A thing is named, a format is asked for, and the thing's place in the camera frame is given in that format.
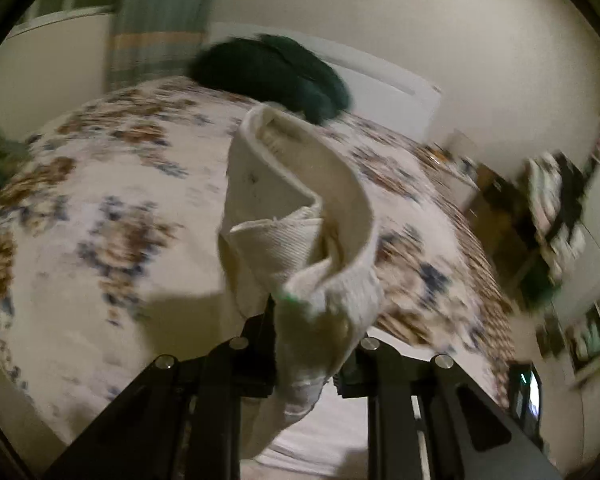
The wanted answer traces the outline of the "white pants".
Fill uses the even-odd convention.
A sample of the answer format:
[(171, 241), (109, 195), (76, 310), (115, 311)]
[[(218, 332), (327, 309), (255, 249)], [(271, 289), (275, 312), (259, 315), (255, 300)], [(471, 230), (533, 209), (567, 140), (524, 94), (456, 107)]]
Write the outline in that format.
[(379, 228), (363, 183), (314, 125), (259, 104), (227, 156), (219, 255), (233, 308), (274, 304), (276, 385), (242, 414), (245, 458), (315, 408), (379, 313)]

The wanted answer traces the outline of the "metal trash bin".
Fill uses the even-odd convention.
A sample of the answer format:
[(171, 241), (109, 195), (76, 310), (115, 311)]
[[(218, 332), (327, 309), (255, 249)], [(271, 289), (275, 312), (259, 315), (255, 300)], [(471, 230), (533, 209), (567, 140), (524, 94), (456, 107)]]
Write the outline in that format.
[(530, 440), (541, 445), (542, 382), (531, 362), (509, 364), (507, 395), (509, 415)]

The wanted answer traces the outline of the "white wardrobe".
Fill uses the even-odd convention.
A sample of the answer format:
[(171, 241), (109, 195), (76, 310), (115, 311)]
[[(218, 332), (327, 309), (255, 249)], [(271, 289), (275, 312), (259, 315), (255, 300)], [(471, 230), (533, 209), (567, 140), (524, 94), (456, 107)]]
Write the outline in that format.
[(600, 163), (585, 196), (582, 217), (585, 248), (573, 272), (552, 300), (560, 327), (570, 330), (600, 299)]

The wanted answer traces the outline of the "floral bedspread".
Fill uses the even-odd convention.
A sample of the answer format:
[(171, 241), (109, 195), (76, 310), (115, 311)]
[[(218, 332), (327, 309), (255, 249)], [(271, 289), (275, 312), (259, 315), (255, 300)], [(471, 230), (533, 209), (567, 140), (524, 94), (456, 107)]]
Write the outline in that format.
[[(0, 191), (0, 365), (65, 443), (157, 354), (238, 334), (219, 255), (230, 144), (260, 103), (186, 78), (139, 84), (49, 122)], [(512, 353), (489, 263), (420, 147), (344, 115), (317, 127), (374, 208), (382, 296), (367, 333), (449, 353), (498, 403)], [(334, 466), (362, 440), (329, 381), (257, 456)]]

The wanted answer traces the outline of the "white puffer jacket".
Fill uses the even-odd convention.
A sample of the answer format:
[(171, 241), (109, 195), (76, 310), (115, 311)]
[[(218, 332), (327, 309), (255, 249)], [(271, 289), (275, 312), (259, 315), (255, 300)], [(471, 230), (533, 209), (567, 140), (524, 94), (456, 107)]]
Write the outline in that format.
[(585, 248), (583, 176), (562, 152), (547, 152), (526, 162), (526, 195), (548, 278), (560, 284)]

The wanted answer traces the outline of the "folding chair with clothes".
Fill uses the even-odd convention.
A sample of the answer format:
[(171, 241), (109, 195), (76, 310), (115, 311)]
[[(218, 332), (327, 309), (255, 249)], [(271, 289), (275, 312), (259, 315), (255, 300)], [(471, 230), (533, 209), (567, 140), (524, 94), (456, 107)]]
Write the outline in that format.
[(514, 180), (514, 185), (520, 189), (520, 192), (526, 198), (524, 209), (516, 220), (515, 229), (524, 246), (530, 252), (530, 261), (522, 265), (524, 275), (519, 282), (519, 291), (522, 298), (524, 298), (526, 307), (534, 309), (542, 307), (547, 301), (550, 301), (570, 274), (560, 284), (553, 284), (548, 278), (548, 267), (542, 258), (540, 244), (535, 238), (535, 229), (528, 207), (528, 198), (526, 195), (527, 160), (524, 162), (524, 168), (522, 168), (521, 173)]

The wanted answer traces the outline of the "white nightstand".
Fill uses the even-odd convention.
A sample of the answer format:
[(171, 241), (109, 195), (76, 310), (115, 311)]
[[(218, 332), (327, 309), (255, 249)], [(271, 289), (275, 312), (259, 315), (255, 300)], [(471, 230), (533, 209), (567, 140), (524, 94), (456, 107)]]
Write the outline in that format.
[(461, 211), (478, 194), (478, 144), (462, 130), (455, 129), (441, 144), (431, 145), (431, 156), (442, 170), (442, 182), (452, 202)]

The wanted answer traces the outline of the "white headboard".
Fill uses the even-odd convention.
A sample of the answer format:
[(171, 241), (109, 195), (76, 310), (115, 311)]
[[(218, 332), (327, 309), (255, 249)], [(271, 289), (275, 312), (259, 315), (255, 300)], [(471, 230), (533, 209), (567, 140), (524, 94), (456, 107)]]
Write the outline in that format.
[(329, 65), (350, 91), (351, 113), (422, 142), (440, 105), (442, 92), (428, 80), (375, 55), (295, 30), (246, 23), (214, 22), (208, 43), (233, 37), (288, 37)]

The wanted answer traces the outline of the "dark green blanket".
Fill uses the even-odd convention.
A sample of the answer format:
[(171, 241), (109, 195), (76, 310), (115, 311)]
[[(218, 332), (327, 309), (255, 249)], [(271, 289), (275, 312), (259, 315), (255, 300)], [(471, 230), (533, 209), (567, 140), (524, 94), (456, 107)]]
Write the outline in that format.
[(210, 89), (277, 103), (314, 125), (329, 122), (352, 104), (336, 70), (286, 36), (214, 44), (193, 59), (188, 76)]

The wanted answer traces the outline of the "green curtain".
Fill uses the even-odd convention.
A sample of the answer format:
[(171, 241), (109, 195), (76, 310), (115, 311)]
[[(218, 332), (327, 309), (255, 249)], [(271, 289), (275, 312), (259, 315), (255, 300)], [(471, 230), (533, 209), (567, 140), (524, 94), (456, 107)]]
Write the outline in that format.
[(213, 0), (117, 0), (109, 90), (186, 73), (206, 40)]

